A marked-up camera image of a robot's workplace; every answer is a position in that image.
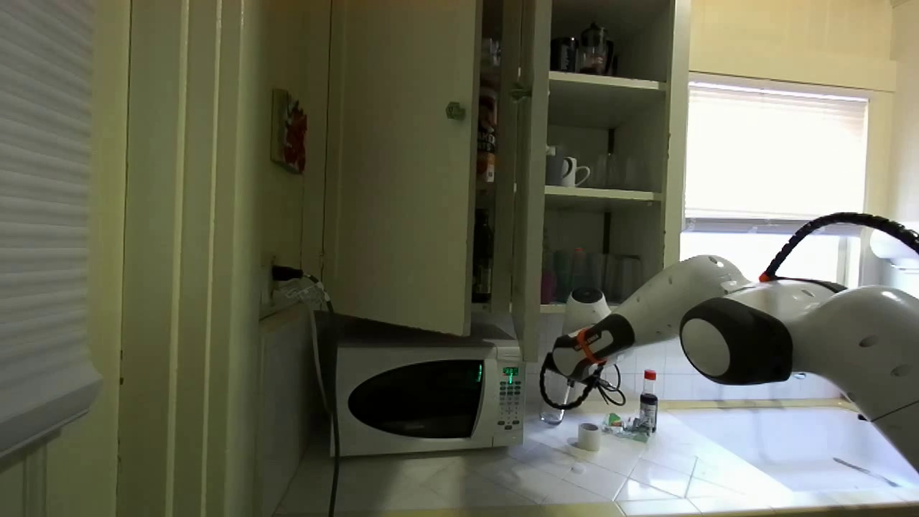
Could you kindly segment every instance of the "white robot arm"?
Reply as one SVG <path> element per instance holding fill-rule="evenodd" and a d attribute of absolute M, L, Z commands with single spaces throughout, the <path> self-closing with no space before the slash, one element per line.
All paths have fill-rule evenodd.
<path fill-rule="evenodd" d="M 884 286 L 775 279 L 795 241 L 833 220 L 890 230 L 877 214 L 817 217 L 762 280 L 748 280 L 719 256 L 688 259 L 649 279 L 604 320 L 561 336 L 542 368 L 593 385 L 607 355 L 677 336 L 689 365 L 722 385 L 784 381 L 792 369 L 811 369 L 837 381 L 919 470 L 919 297 Z M 919 253 L 916 233 L 894 233 Z"/>

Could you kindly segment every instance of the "microwave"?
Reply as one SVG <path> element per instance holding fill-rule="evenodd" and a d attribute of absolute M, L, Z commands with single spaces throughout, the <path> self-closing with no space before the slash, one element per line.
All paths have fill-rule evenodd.
<path fill-rule="evenodd" d="M 331 399 L 341 457 L 507 448 L 524 438 L 520 341 L 336 316 Z"/>

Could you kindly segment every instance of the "countertop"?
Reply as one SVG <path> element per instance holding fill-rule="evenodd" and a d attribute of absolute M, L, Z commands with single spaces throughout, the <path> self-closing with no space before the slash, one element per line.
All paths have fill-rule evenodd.
<path fill-rule="evenodd" d="M 497 450 L 341 460 L 340 514 L 377 517 L 610 517 L 610 514 L 916 514 L 919 490 L 801 494 L 719 442 L 662 412 L 649 438 L 600 432 L 598 450 L 574 444 L 580 421 L 525 421 L 525 438 Z M 329 511 L 329 442 L 301 461 L 277 517 Z"/>

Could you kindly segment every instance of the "white cabinet door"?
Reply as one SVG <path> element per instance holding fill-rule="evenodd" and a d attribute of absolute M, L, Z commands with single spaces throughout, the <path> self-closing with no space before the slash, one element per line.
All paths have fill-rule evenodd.
<path fill-rule="evenodd" d="M 515 171 L 508 279 L 515 326 L 525 358 L 540 358 L 540 249 L 542 249 L 542 170 L 548 127 L 548 23 L 553 0 L 504 0 L 504 147 L 499 171 Z"/>
<path fill-rule="evenodd" d="M 481 2 L 336 0 L 331 224 L 340 313 L 468 332 Z"/>

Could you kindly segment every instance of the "microwave window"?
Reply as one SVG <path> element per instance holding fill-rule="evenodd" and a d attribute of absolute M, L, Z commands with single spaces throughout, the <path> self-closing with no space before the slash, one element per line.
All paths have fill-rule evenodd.
<path fill-rule="evenodd" d="M 363 381 L 349 408 L 364 425 L 403 435 L 472 435 L 486 365 L 478 358 L 419 362 Z"/>

